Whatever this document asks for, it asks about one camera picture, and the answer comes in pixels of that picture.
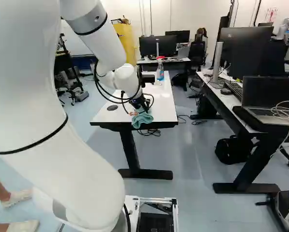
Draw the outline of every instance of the computer mouse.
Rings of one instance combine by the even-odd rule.
[[[221,89],[221,94],[230,95],[230,94],[232,94],[232,92],[228,88],[223,88],[223,89]]]

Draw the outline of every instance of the table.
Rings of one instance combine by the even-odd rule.
[[[204,76],[202,72],[197,72],[197,75],[204,83],[202,92],[233,132],[237,136],[246,139],[254,137],[259,139],[257,148],[245,163],[236,179],[232,183],[214,183],[213,189],[215,193],[270,194],[279,192],[280,189],[276,184],[256,184],[253,181],[268,164],[271,155],[279,148],[286,134],[263,133],[252,129],[233,112],[232,108],[234,106],[241,105],[241,102],[234,95],[222,95],[220,89],[216,89],[208,84],[210,78]],[[230,77],[224,72],[220,74],[220,77],[230,80]]]
[[[143,72],[142,74],[155,74],[155,72]],[[150,124],[142,124],[140,130],[173,128],[178,124],[178,117],[168,71],[165,71],[164,85],[158,86],[146,83],[143,92],[150,93],[154,96],[154,104],[150,109],[150,114],[154,117],[154,120]],[[113,95],[121,97],[121,91],[116,90]],[[129,169],[119,169],[119,173],[122,177],[172,180],[172,171],[140,168],[136,145],[132,135],[132,131],[136,130],[131,124],[132,117],[124,111],[121,104],[118,105],[118,109],[115,111],[107,110],[111,105],[113,104],[107,101],[107,103],[105,103],[105,105],[99,110],[97,115],[91,120],[90,124],[92,126],[100,126],[101,128],[120,133],[129,166]],[[128,103],[125,104],[125,107],[128,112],[133,110],[132,105]]]
[[[187,72],[189,64],[190,64],[189,58],[182,58],[182,59],[174,59],[170,58],[168,60],[163,60],[163,65],[165,70],[180,70],[183,69],[184,72]],[[147,57],[145,57],[144,60],[137,60],[137,65],[141,65],[143,71],[156,71],[158,66],[157,60],[150,60]]]

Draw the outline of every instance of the white shoe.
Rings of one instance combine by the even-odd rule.
[[[23,190],[20,192],[11,192],[11,197],[7,202],[1,202],[4,208],[9,208],[16,203],[31,199],[31,190]]]
[[[38,220],[11,223],[6,232],[35,232],[39,226]]]

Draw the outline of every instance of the laptop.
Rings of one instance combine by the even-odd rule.
[[[289,101],[289,77],[245,76],[242,108],[264,124],[289,125],[289,119],[274,117],[271,109]],[[289,102],[280,106],[289,108]]]

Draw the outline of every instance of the black bag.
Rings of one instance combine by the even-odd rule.
[[[254,144],[251,140],[240,139],[232,135],[229,139],[220,139],[215,148],[218,159],[227,165],[246,162]]]
[[[187,73],[179,73],[171,79],[171,85],[172,86],[180,86],[186,92],[187,91],[187,87],[186,87],[187,80],[188,80]]]

